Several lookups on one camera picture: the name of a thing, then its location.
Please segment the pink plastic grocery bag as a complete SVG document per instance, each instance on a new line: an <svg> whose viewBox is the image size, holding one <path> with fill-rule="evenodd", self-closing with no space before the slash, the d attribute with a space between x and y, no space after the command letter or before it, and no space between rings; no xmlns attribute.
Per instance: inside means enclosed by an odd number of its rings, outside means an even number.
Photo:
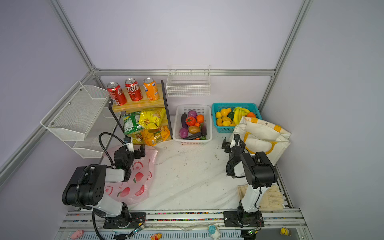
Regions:
<svg viewBox="0 0 384 240"><path fill-rule="evenodd" d="M134 161L131 167L132 173L127 182L105 184L105 195L128 206L138 204L148 198L155 178L158 151L154 147L145 146L145 152L145 157Z"/></svg>

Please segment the white canvas tote bag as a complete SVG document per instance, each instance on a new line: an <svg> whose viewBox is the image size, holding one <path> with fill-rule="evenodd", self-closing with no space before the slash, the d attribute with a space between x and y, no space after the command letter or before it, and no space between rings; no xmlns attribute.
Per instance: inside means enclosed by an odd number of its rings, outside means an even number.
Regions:
<svg viewBox="0 0 384 240"><path fill-rule="evenodd" d="M230 137L231 147L235 145L235 134L240 135L249 153L264 152L275 165L291 144L289 138L292 133L258 118L242 117Z"/></svg>

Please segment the orange soda can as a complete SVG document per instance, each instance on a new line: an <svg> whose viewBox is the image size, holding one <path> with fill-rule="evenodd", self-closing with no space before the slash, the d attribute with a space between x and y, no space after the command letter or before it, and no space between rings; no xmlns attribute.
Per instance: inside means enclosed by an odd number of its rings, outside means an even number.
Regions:
<svg viewBox="0 0 384 240"><path fill-rule="evenodd" d="M147 99L149 101L157 101L159 99L159 91L157 88L157 84L153 78L144 79L143 83Z"/></svg>

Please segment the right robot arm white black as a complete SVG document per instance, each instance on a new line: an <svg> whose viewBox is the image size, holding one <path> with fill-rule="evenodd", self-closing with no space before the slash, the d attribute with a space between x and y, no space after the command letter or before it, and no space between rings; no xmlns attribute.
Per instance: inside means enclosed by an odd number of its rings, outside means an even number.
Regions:
<svg viewBox="0 0 384 240"><path fill-rule="evenodd" d="M226 174L233 179L245 178L247 189L239 201L235 211L224 212L225 227L265 226L261 212L263 195L278 180L278 173L265 152L251 153L239 134L235 134L233 142L223 140L222 149L229 154Z"/></svg>

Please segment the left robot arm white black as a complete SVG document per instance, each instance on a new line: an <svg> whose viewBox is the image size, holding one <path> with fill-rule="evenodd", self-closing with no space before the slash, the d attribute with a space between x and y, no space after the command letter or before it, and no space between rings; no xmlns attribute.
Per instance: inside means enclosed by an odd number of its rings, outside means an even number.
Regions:
<svg viewBox="0 0 384 240"><path fill-rule="evenodd" d="M122 144L113 157L103 144L103 136L115 138ZM62 194L63 204L91 211L92 221L95 222L96 217L105 219L104 226L107 229L143 227L146 214L131 214L127 204L114 200L105 193L105 185L126 183L131 177L134 161L146 155L145 146L140 145L136 150L130 137L120 139L108 132L100 133L98 140L110 165L90 164L77 167Z"/></svg>

